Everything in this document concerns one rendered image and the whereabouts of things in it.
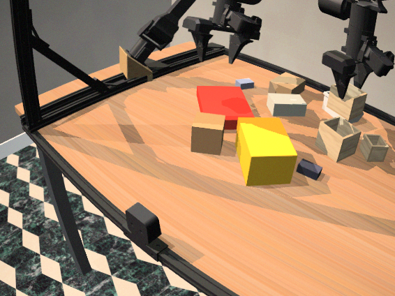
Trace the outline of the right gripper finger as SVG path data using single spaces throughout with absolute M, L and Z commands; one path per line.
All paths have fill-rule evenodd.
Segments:
M 342 75 L 339 72 L 335 71 L 332 69 L 332 73 L 334 75 L 334 79 L 336 82 L 336 87 L 338 91 L 338 96 L 341 99 L 344 99 L 346 91 L 348 89 L 348 85 L 350 82 L 350 79 L 354 76 L 356 76 L 356 73 L 350 74 L 350 75 Z
M 365 83 L 368 75 L 373 72 L 373 69 L 371 67 L 368 67 L 362 63 L 356 64 L 356 68 L 354 73 L 357 75 L 354 76 L 354 86 L 357 87 L 358 89 L 361 89 L 363 84 Z

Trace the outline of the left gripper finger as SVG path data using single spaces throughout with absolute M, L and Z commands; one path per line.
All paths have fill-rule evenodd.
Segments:
M 197 54 L 198 54 L 199 60 L 201 62 L 203 62 L 204 58 L 206 56 L 208 42 L 212 38 L 213 35 L 201 34 L 199 32 L 192 31 L 191 29 L 188 29 L 188 31 L 192 33 L 193 40 L 195 41 L 195 46 L 197 49 Z M 197 35 L 197 34 L 200 34 L 200 35 Z
M 229 54 L 228 54 L 228 63 L 233 64 L 238 54 L 241 52 L 243 47 L 249 43 L 252 43 L 253 40 L 240 38 L 238 36 L 234 36 L 230 34 L 230 44 L 229 44 Z

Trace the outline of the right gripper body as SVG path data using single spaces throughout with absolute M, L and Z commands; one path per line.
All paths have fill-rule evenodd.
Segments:
M 355 71 L 356 64 L 361 63 L 357 61 L 357 56 L 364 42 L 371 40 L 370 44 L 372 45 L 377 36 L 374 36 L 374 32 L 364 31 L 350 24 L 348 28 L 344 28 L 344 33 L 347 33 L 347 40 L 345 46 L 341 46 L 341 51 L 345 52 L 347 56 L 337 50 L 326 51 L 322 55 L 322 64 L 342 75 L 349 75 Z

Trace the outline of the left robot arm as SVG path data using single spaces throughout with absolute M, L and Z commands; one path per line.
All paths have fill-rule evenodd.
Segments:
M 134 44 L 130 51 L 125 50 L 130 57 L 134 60 L 140 62 L 142 65 L 147 65 L 144 63 L 151 52 L 155 48 L 160 51 L 163 50 L 174 38 L 174 34 L 179 30 L 179 19 L 184 15 L 184 13 L 193 5 L 196 0 L 176 0 L 172 6 L 167 10 L 166 13 L 155 16 L 153 20 L 146 23 L 138 32 L 137 35 L 140 39 Z M 239 3 L 245 3 L 249 5 L 255 5 L 260 3 L 261 0 L 229 0 Z M 234 10 L 234 6 L 229 5 L 225 9 L 221 17 L 221 24 L 227 23 L 234 28 L 234 30 L 240 34 L 248 34 L 252 36 L 254 31 L 260 31 L 262 26 L 262 19 L 257 16 L 246 16 L 244 14 L 244 8 L 240 8 L 239 11 Z M 152 43 L 148 36 L 153 41 Z

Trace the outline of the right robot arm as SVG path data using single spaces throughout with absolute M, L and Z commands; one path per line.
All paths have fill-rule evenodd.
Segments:
M 358 2 L 359 1 L 359 2 Z M 321 12 L 337 17 L 341 20 L 349 20 L 349 24 L 364 31 L 375 31 L 375 23 L 378 13 L 387 13 L 382 1 L 385 0 L 318 0 Z M 352 9 L 352 10 L 351 10 Z M 350 11 L 351 10 L 351 11 Z M 377 40 L 372 45 L 371 40 L 364 42 L 357 60 L 365 62 L 378 76 L 386 76 L 394 68 L 395 55 L 391 51 L 382 52 L 377 48 Z

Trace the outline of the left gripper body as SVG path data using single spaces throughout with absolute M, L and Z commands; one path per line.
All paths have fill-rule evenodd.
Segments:
M 254 31 L 253 35 L 249 36 L 248 34 L 240 34 L 236 32 L 228 23 L 227 25 L 226 24 L 222 25 L 220 23 L 221 16 L 229 5 L 234 6 L 234 10 L 239 11 L 239 9 L 241 8 L 241 3 L 228 1 L 228 0 L 216 0 L 216 2 L 213 1 L 212 5 L 215 6 L 214 16 L 210 17 L 209 20 L 200 17 L 187 16 L 183 21 L 182 27 L 191 29 L 192 31 L 196 31 L 201 34 L 209 34 L 211 30 L 216 30 L 216 31 L 225 31 L 225 32 L 234 33 L 234 36 L 238 36 L 244 39 L 249 39 L 249 40 L 260 39 L 259 31 Z

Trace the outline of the red flat slab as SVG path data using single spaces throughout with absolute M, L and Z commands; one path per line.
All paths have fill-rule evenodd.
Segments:
M 197 86 L 200 112 L 225 115 L 225 129 L 236 130 L 238 117 L 254 117 L 240 87 Z

